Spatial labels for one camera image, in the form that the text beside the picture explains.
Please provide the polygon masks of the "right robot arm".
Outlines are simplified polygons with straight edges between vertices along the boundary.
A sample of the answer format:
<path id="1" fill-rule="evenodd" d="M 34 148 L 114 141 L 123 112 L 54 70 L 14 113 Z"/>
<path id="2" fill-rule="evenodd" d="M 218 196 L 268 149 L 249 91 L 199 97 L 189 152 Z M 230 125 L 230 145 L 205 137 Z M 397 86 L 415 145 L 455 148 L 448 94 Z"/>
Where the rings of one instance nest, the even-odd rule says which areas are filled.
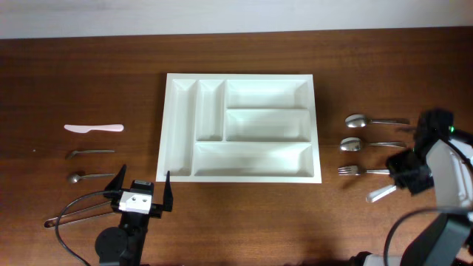
<path id="1" fill-rule="evenodd" d="M 363 251 L 346 265 L 464 265 L 457 254 L 472 248 L 472 134 L 455 127 L 452 112 L 430 109 L 420 115 L 414 141 L 413 148 L 387 159 L 385 172 L 393 183 L 369 193 L 366 200 L 373 203 L 399 189 L 416 195 L 432 188 L 436 205 L 401 216 L 390 228 L 381 255 Z M 398 227 L 425 213 L 437 216 L 401 256 L 390 256 Z"/>

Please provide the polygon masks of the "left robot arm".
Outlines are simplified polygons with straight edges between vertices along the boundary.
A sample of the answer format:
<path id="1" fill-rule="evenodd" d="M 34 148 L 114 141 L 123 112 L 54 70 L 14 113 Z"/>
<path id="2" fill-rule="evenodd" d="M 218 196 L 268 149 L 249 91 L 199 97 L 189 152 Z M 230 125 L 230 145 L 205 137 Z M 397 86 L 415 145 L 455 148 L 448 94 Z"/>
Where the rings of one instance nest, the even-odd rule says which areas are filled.
<path id="1" fill-rule="evenodd" d="M 153 202 L 154 184 L 134 180 L 129 189 L 123 187 L 126 166 L 105 187 L 105 198 L 111 200 L 114 213 L 120 214 L 116 227 L 103 230 L 95 241 L 95 252 L 100 265 L 139 265 L 148 233 L 149 220 L 159 219 L 163 212 L 171 212 L 173 193 L 170 174 L 166 175 L 163 202 Z"/>

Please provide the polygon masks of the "large metal spoon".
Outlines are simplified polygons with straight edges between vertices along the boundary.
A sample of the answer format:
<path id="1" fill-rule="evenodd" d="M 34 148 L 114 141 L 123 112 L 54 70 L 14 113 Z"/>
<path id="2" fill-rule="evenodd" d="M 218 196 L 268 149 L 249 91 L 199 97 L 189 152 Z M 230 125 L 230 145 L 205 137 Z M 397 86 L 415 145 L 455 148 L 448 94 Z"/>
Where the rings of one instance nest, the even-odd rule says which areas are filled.
<path id="1" fill-rule="evenodd" d="M 339 149 L 341 151 L 361 151 L 364 147 L 368 146 L 406 148 L 407 144 L 398 141 L 368 143 L 358 137 L 347 137 L 340 142 Z"/>
<path id="2" fill-rule="evenodd" d="M 345 119 L 348 128 L 363 128 L 369 124 L 409 125 L 410 122 L 403 118 L 369 118 L 366 115 L 354 114 Z"/>

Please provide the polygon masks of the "white handled fork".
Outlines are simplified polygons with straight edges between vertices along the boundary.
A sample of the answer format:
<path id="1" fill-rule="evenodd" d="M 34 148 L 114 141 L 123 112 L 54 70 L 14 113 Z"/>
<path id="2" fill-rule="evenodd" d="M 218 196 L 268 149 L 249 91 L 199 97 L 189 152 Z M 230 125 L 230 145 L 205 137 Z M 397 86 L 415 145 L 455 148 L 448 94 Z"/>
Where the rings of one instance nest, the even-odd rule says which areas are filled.
<path id="1" fill-rule="evenodd" d="M 376 202 L 382 199 L 383 197 L 391 194 L 392 192 L 396 191 L 396 189 L 397 189 L 396 185 L 388 185 L 383 188 L 379 188 L 378 190 L 368 193 L 368 195 L 366 196 L 366 201 L 368 203 Z"/>

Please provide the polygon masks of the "small metal teaspoon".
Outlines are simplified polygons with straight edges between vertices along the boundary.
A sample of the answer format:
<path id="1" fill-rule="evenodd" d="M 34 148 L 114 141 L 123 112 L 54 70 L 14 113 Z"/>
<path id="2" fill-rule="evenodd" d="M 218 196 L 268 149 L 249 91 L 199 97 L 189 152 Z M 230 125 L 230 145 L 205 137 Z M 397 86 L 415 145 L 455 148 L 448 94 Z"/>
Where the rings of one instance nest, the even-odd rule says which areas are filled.
<path id="1" fill-rule="evenodd" d="M 66 160 L 71 160 L 73 157 L 79 154 L 108 154 L 115 153 L 115 150 L 111 149 L 89 149 L 89 150 L 74 150 L 71 151 L 66 157 Z"/>
<path id="2" fill-rule="evenodd" d="M 106 174 L 86 174 L 86 175 L 79 175 L 79 174 L 71 174 L 68 176 L 67 181 L 71 184 L 78 183 L 82 180 L 95 180 L 104 177 L 112 177 L 113 174 L 106 173 Z"/>

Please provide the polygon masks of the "metal tongs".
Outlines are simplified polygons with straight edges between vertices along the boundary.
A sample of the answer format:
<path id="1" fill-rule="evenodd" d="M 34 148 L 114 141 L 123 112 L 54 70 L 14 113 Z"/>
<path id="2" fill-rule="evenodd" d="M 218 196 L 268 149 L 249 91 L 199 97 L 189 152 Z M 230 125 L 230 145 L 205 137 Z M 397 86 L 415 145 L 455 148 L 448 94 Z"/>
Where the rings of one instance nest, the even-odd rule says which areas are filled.
<path id="1" fill-rule="evenodd" d="M 76 211 L 67 211 L 60 219 L 59 225 L 65 225 L 74 222 L 80 222 L 92 218 L 98 218 L 112 214 L 110 201 L 91 205 Z"/>

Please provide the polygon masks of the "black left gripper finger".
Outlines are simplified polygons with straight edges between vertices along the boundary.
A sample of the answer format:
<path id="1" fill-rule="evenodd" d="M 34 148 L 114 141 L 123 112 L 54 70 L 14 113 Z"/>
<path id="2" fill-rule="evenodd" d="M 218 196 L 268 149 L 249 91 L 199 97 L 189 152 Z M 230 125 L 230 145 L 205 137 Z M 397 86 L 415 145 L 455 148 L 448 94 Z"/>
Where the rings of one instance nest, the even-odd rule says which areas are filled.
<path id="1" fill-rule="evenodd" d="M 171 177 L 171 173 L 170 171 L 167 171 L 165 188 L 163 191 L 163 210 L 166 212 L 172 212 L 173 203 L 174 203 L 170 177 Z"/>
<path id="2" fill-rule="evenodd" d="M 118 174 L 109 182 L 105 187 L 105 191 L 119 191 L 122 189 L 123 181 L 125 178 L 127 166 L 123 165 L 119 170 Z"/>

